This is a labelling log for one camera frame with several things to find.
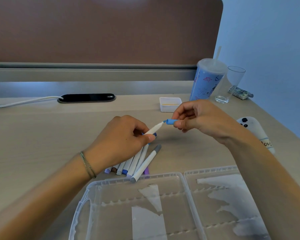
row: power cord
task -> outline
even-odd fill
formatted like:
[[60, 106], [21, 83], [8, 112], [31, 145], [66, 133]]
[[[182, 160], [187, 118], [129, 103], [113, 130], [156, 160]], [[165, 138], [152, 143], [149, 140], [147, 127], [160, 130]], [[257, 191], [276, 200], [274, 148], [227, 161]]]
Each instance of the power cord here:
[[27, 104], [27, 103], [31, 103], [31, 102], [36, 102], [36, 101], [44, 100], [44, 99], [63, 99], [63, 97], [60, 97], [60, 96], [39, 97], [39, 98], [34, 98], [34, 99], [30, 99], [30, 100], [20, 101], [20, 102], [16, 102], [16, 103], [0, 105], [0, 108], [6, 108], [6, 107], [11, 107], [11, 106], [20, 105], [20, 104]]

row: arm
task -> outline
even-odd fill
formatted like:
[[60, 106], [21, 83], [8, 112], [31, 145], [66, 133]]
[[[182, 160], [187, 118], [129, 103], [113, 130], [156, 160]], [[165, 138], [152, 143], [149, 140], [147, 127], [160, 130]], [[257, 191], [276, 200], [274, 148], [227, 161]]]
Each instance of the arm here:
[[[84, 155], [96, 174], [135, 155], [142, 146], [153, 141], [148, 127], [130, 117], [110, 121]], [[0, 240], [37, 239], [89, 182], [80, 155], [0, 212]]]
[[249, 130], [207, 100], [181, 104], [172, 119], [183, 132], [199, 129], [230, 150], [272, 240], [300, 240], [300, 186]]

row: person's left arm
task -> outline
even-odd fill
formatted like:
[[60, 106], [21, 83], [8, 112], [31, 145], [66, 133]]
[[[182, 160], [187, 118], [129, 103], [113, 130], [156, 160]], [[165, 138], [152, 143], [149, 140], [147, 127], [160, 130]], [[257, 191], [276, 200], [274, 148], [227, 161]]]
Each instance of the person's left arm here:
[[[149, 128], [125, 115], [114, 117], [83, 151], [96, 174], [124, 162], [155, 139], [142, 135]], [[0, 212], [0, 240], [39, 238], [89, 182], [90, 176], [79, 154], [38, 186]]]

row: brown board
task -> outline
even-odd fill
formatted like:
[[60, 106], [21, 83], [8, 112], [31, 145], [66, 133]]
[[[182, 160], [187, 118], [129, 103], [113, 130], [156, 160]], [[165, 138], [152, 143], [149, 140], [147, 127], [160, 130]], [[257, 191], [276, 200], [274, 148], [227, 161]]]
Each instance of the brown board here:
[[0, 62], [194, 65], [221, 0], [0, 0]]

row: forearm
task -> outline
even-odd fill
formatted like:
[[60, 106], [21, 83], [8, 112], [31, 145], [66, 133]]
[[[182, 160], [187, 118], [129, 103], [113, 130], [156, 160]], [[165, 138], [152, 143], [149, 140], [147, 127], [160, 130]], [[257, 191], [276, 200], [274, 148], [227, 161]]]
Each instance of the forearm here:
[[225, 145], [236, 161], [272, 240], [300, 239], [300, 186], [252, 134], [228, 138]]
[[80, 156], [75, 156], [0, 213], [0, 240], [38, 238], [89, 180]]

